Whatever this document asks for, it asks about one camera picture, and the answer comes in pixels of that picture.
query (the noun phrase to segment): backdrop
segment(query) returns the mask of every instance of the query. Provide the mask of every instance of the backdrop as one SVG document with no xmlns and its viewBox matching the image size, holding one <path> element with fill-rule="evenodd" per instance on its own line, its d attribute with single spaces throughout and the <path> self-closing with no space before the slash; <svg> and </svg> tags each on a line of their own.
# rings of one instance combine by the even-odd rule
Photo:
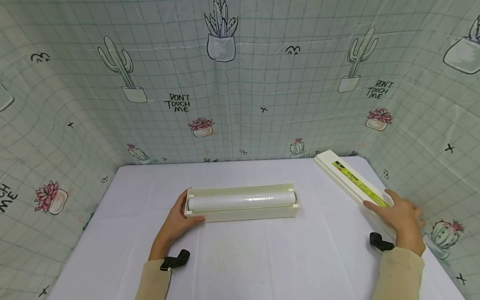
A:
<svg viewBox="0 0 480 300">
<path fill-rule="evenodd" d="M 1 0 L 0 297 L 127 164 L 363 156 L 480 299 L 480 0 Z"/>
</svg>

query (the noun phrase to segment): succulent plant drawing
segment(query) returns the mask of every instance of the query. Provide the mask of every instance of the succulent plant drawing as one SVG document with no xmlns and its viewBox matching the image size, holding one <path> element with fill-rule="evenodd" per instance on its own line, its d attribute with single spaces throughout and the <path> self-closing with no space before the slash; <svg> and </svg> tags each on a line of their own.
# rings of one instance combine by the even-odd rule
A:
<svg viewBox="0 0 480 300">
<path fill-rule="evenodd" d="M 50 180 L 48 184 L 43 185 L 36 191 L 35 211 L 43 210 L 52 215 L 58 215 L 63 210 L 68 199 L 68 192 L 59 189 L 59 183 Z"/>
<path fill-rule="evenodd" d="M 465 232 L 465 227 L 458 221 L 438 221 L 433 226 L 431 234 L 425 233 L 423 240 L 430 250 L 440 259 L 450 255 L 448 249 L 455 245 L 460 238 L 460 233 Z"/>
<path fill-rule="evenodd" d="M 353 41 L 347 56 L 347 61 L 353 65 L 348 76 L 343 77 L 340 85 L 338 86 L 338 91 L 340 93 L 353 91 L 357 87 L 357 84 L 360 80 L 360 75 L 357 75 L 360 63 L 366 61 L 370 55 L 372 55 L 378 43 L 377 38 L 372 40 L 374 33 L 375 27 L 372 26 L 363 37 L 363 40 L 358 48 L 357 44 L 359 39 L 356 38 Z"/>
<path fill-rule="evenodd" d="M 386 108 L 376 108 L 369 111 L 365 126 L 378 131 L 384 131 L 387 124 L 392 124 L 393 117 Z"/>
<path fill-rule="evenodd" d="M 108 36 L 105 36 L 104 41 L 110 58 L 107 58 L 105 52 L 100 47 L 98 47 L 98 54 L 107 69 L 121 75 L 125 82 L 125 86 L 122 86 L 121 88 L 127 99 L 135 103 L 147 102 L 144 89 L 135 86 L 130 77 L 130 73 L 133 71 L 133 64 L 128 51 L 122 49 L 121 53 L 123 58 L 121 58 L 117 47 Z"/>
<path fill-rule="evenodd" d="M 295 139 L 295 142 L 290 145 L 290 158 L 302 158 L 307 156 L 307 151 L 305 151 L 305 144 L 303 143 L 302 138 Z"/>
<path fill-rule="evenodd" d="M 226 0 L 213 0 L 213 14 L 205 15 L 210 34 L 208 35 L 208 56 L 216 61 L 227 62 L 235 58 L 235 39 L 239 17 L 228 17 Z"/>
<path fill-rule="evenodd" d="M 465 74 L 480 71 L 480 15 L 473 21 L 468 36 L 445 52 L 444 63 Z"/>
<path fill-rule="evenodd" d="M 194 136 L 205 137 L 213 133 L 213 124 L 215 124 L 215 122 L 212 122 L 212 120 L 206 118 L 198 118 L 196 120 L 193 120 L 193 122 L 191 124 L 188 124 L 188 126 L 190 126 L 190 130 L 192 131 Z"/>
<path fill-rule="evenodd" d="M 128 152 L 130 152 L 131 155 L 136 157 L 142 165 L 151 165 L 156 162 L 155 159 L 145 154 L 145 152 L 143 152 L 142 150 L 136 148 L 135 145 L 127 144 L 127 146 Z"/>
</svg>

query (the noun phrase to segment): white table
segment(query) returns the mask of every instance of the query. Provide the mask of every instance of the white table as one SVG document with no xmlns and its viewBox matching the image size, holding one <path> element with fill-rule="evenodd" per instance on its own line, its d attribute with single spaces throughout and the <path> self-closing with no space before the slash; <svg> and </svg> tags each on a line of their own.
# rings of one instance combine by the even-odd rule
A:
<svg viewBox="0 0 480 300">
<path fill-rule="evenodd" d="M 365 159 L 345 160 L 384 187 Z M 368 236 L 381 231 L 311 158 L 120 168 L 48 299 L 132 300 L 151 243 L 188 187 L 285 182 L 298 191 L 297 217 L 202 224 L 175 243 L 170 256 L 191 256 L 173 271 L 167 299 L 369 299 L 381 253 Z M 464 299 L 428 249 L 423 258 L 421 299 Z"/>
</svg>

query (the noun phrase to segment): beige sleeve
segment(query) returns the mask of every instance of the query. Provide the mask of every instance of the beige sleeve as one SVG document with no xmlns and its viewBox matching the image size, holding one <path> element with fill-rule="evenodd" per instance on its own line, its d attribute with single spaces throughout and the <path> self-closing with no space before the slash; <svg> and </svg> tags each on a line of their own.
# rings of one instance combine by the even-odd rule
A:
<svg viewBox="0 0 480 300">
<path fill-rule="evenodd" d="M 385 251 L 372 300 L 419 300 L 424 266 L 423 259 L 410 250 Z"/>
<path fill-rule="evenodd" d="M 161 271 L 163 259 L 144 264 L 135 300 L 165 300 L 172 271 Z"/>
</svg>

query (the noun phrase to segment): dispenser box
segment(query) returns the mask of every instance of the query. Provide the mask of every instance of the dispenser box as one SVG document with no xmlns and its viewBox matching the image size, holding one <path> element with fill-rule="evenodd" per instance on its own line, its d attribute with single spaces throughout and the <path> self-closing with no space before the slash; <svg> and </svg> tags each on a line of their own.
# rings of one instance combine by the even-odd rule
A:
<svg viewBox="0 0 480 300">
<path fill-rule="evenodd" d="M 251 193 L 268 194 L 273 192 L 294 192 L 295 204 L 285 207 L 264 207 L 264 208 L 248 208 L 238 210 L 222 210 L 211 212 L 191 211 L 189 208 L 190 199 L 194 197 L 220 197 L 230 195 L 241 195 Z M 294 217 L 300 210 L 300 200 L 293 186 L 293 183 L 282 183 L 273 185 L 247 186 L 237 188 L 222 189 L 189 189 L 187 192 L 187 202 L 185 204 L 184 214 L 187 218 L 193 216 L 204 216 L 205 222 L 221 222 L 221 221 L 237 221 L 237 220 L 254 220 L 254 219 L 270 219 Z"/>
</svg>

